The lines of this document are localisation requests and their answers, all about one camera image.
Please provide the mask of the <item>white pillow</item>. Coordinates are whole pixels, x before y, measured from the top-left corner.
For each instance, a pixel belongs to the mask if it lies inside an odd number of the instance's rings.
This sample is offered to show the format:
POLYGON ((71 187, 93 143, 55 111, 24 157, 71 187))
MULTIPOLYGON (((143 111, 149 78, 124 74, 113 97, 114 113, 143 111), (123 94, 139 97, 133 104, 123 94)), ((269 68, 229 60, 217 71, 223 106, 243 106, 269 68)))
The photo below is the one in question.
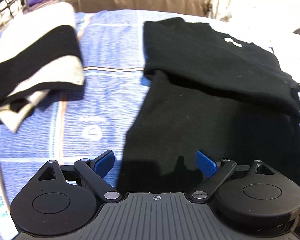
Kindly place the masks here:
POLYGON ((209 0, 211 18, 266 37, 295 34, 300 59, 300 0, 209 0))

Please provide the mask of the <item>blue checked bed sheet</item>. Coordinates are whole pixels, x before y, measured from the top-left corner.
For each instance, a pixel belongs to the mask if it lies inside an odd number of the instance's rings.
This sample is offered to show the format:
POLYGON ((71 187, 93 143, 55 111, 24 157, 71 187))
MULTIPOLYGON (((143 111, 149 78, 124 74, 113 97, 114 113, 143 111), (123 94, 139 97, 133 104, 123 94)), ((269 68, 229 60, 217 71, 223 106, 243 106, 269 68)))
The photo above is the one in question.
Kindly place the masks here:
POLYGON ((217 32, 246 42, 224 23, 203 17, 144 10, 77 13, 83 88, 52 90, 16 133, 0 124, 1 175, 9 201, 48 160, 68 165, 106 150, 115 154, 106 181, 117 189, 126 135, 151 83, 144 75, 144 24, 170 18, 207 23, 217 32))

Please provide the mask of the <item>black knit sweater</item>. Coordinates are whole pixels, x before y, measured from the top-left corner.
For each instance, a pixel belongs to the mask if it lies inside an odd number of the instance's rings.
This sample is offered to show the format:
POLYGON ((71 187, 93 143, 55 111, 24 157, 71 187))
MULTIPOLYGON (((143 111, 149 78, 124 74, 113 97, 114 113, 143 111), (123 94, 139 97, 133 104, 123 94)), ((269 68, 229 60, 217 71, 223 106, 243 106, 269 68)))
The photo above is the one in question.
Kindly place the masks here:
POLYGON ((239 165, 261 160, 300 186, 297 84, 259 46, 182 18, 147 21, 150 88, 126 135, 117 189, 190 192, 197 150, 239 165))

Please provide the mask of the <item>folded black and white garment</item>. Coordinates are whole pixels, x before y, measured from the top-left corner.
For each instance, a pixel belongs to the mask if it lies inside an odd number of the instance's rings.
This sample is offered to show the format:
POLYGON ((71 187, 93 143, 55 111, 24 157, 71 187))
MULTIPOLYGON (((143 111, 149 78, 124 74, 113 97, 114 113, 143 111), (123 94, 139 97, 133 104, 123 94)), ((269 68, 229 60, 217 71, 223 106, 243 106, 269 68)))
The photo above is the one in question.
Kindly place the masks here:
POLYGON ((51 90, 81 90, 83 60, 69 3, 12 20, 0 38, 0 124, 16 132, 51 90))

